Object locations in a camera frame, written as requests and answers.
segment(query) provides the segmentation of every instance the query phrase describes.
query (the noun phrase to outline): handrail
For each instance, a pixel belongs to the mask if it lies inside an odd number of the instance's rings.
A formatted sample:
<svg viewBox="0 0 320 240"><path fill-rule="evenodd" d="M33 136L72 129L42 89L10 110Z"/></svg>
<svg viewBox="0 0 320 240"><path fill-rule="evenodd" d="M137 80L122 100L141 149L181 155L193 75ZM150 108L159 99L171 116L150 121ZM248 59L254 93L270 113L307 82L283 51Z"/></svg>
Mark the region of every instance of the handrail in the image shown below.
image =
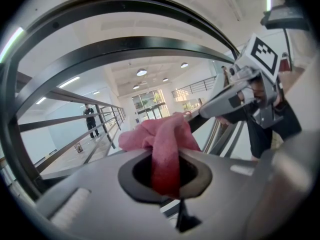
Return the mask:
<svg viewBox="0 0 320 240"><path fill-rule="evenodd" d="M204 145L204 148L203 148L203 153L206 153L208 154L209 153L209 150L210 150L210 147L212 145L212 142L213 140L215 139L215 137L217 136L217 131L219 129L219 126L220 126L220 121L219 120L215 120L214 123L213 123L213 126L212 126L212 130L206 140L206 143Z"/></svg>
<svg viewBox="0 0 320 240"><path fill-rule="evenodd" d="M213 88L213 83L215 82L216 77L210 77L189 85L186 85L184 87L181 87L177 90L173 90L171 93L173 95L173 98L181 97L181 96L187 96L197 92L201 91L207 91Z"/></svg>
<svg viewBox="0 0 320 240"><path fill-rule="evenodd" d="M104 112L102 114L110 115L111 113ZM95 116L99 116L99 113L76 115L76 116L57 118L57 119L51 119L51 120L44 120L44 121L38 121L38 122L28 122L28 123L19 124L19 128L20 128L20 132L23 133L23 132L27 132L27 131L31 131L31 130L35 130L35 129L39 129L39 128L43 128L43 127L54 126L54 125L58 125L61 123L66 123L66 122L79 120L79 119L83 119L83 118L91 118L91 117L95 117Z"/></svg>
<svg viewBox="0 0 320 240"><path fill-rule="evenodd" d="M234 151L235 146L238 143L238 140L239 140L240 134L242 132L242 129L244 127L244 124L245 124L244 121L240 122L240 126L239 126L239 128L237 130L237 133L236 133L236 135L235 135L235 137L234 137L229 149L227 150L227 152L224 155L225 158L229 158L231 156L232 152Z"/></svg>
<svg viewBox="0 0 320 240"><path fill-rule="evenodd" d="M17 78L16 78L16 91L19 92L21 89L32 79L31 76L28 76L24 73L17 72ZM73 93L71 91L63 90L61 88L53 88L51 91L49 91L45 97L47 99L52 100L58 100L58 101L65 101L65 102L74 102L74 103L85 103L85 104L91 104L91 105L100 105L105 107L113 107L113 108L119 108L121 107L105 103L96 99L88 98L76 93Z"/></svg>
<svg viewBox="0 0 320 240"><path fill-rule="evenodd" d="M217 140L215 145L210 151L210 154L220 156L222 151L225 149L226 145L228 144L232 134L234 133L237 125L231 124L227 127L227 129L224 131L222 136Z"/></svg>

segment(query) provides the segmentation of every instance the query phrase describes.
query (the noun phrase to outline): hand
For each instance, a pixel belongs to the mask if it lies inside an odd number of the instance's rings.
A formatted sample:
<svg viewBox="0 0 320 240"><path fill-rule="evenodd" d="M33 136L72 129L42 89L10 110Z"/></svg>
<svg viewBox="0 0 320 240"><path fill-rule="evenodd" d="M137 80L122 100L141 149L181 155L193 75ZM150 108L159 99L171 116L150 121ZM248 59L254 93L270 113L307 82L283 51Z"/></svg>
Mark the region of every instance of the hand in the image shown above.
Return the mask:
<svg viewBox="0 0 320 240"><path fill-rule="evenodd" d="M264 86L261 81L259 81L259 80L253 81L251 83L251 88L253 90L254 97L259 98L261 100L263 100L265 98L265 92L264 92L265 89L264 89ZM238 97L240 98L241 101L243 101L245 99L242 91L238 92ZM278 93L276 100L273 103L273 106L276 107L281 101L282 101L281 96Z"/></svg>
<svg viewBox="0 0 320 240"><path fill-rule="evenodd" d="M227 119L223 118L222 116L217 116L215 119L219 120L222 125L227 125L227 126L231 125L231 123Z"/></svg>

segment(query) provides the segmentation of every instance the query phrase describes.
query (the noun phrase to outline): person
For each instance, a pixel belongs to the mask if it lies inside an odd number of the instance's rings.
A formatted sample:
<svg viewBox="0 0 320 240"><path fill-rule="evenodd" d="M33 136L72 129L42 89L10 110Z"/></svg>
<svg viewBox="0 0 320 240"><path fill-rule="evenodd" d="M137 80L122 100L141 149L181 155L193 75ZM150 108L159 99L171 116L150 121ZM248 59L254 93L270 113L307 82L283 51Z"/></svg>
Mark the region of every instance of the person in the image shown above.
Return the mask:
<svg viewBox="0 0 320 240"><path fill-rule="evenodd" d="M89 115L90 113L91 114L95 113L94 109L92 107L89 108L88 104L84 104L84 106L85 106L85 110L83 111L83 115ZM89 116L86 118L86 126L88 127L88 130L91 130L92 128L96 127L96 120L93 116ZM98 129L95 129L94 131L95 131L95 135L98 137L99 136ZM90 137L91 139L95 137L93 132L90 133Z"/></svg>
<svg viewBox="0 0 320 240"><path fill-rule="evenodd" d="M226 66L222 66L221 67L223 70L223 74L224 74L224 87L229 85L229 78L228 78L228 73L227 73L227 67Z"/></svg>
<svg viewBox="0 0 320 240"><path fill-rule="evenodd" d="M264 87L261 81L257 80L252 82L251 88L253 89L255 97L260 99L264 98ZM241 101L244 100L244 95L241 91L238 93L238 97ZM279 92L276 100L273 102L273 108L275 113L283 118L269 128L262 128L261 125L256 123L252 116L247 116L246 123L251 145L251 159L253 161L259 160L262 153L271 148L273 132L279 134L282 140L285 141L302 130L290 104L287 102L285 96L281 95ZM230 122L221 116L218 116L217 119L222 125L230 125Z"/></svg>

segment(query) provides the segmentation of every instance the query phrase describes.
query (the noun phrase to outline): ceiling light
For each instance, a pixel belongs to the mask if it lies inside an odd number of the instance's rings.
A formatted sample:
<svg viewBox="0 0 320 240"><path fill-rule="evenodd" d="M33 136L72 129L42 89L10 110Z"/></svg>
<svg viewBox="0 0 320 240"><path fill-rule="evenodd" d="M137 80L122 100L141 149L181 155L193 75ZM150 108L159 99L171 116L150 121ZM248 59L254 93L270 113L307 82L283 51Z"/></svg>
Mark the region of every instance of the ceiling light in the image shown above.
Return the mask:
<svg viewBox="0 0 320 240"><path fill-rule="evenodd" d="M141 77L141 76L145 75L146 73L147 73L147 71L146 71L145 69L140 68L140 69L138 70L138 72L136 73L136 75L137 75L138 77Z"/></svg>
<svg viewBox="0 0 320 240"><path fill-rule="evenodd" d="M69 80L68 82L65 82L64 84L60 85L59 88L63 88L63 87L65 87L66 85L72 83L73 81L78 80L79 78L80 78L79 76L77 76L77 77L75 77L75 78L72 78L72 79Z"/></svg>
<svg viewBox="0 0 320 240"><path fill-rule="evenodd" d="M185 63L185 62L181 64L181 68L185 68L185 67L188 67L188 66L189 66L189 64Z"/></svg>
<svg viewBox="0 0 320 240"><path fill-rule="evenodd" d="M10 46L14 43L14 41L18 38L18 36L23 32L23 28L19 27L13 35L10 37L9 41L4 46L3 50L0 53L0 63L3 61L4 56L6 55L7 51L9 50Z"/></svg>
<svg viewBox="0 0 320 240"><path fill-rule="evenodd" d="M41 102L43 102L46 99L46 97L41 98L36 104L39 105Z"/></svg>
<svg viewBox="0 0 320 240"><path fill-rule="evenodd" d="M271 0L266 0L266 11L267 12L271 11L271 7L272 7Z"/></svg>

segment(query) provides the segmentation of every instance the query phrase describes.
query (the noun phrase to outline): towel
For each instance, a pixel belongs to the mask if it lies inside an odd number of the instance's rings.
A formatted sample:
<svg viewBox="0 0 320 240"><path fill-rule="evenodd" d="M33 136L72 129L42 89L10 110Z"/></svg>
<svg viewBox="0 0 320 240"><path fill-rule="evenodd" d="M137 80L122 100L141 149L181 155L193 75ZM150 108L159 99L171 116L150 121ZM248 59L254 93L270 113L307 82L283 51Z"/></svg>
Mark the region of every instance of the towel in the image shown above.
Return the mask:
<svg viewBox="0 0 320 240"><path fill-rule="evenodd" d="M183 113L143 121L121 133L118 142L125 151L152 148L152 188L174 198L179 197L180 188L178 148L201 151Z"/></svg>

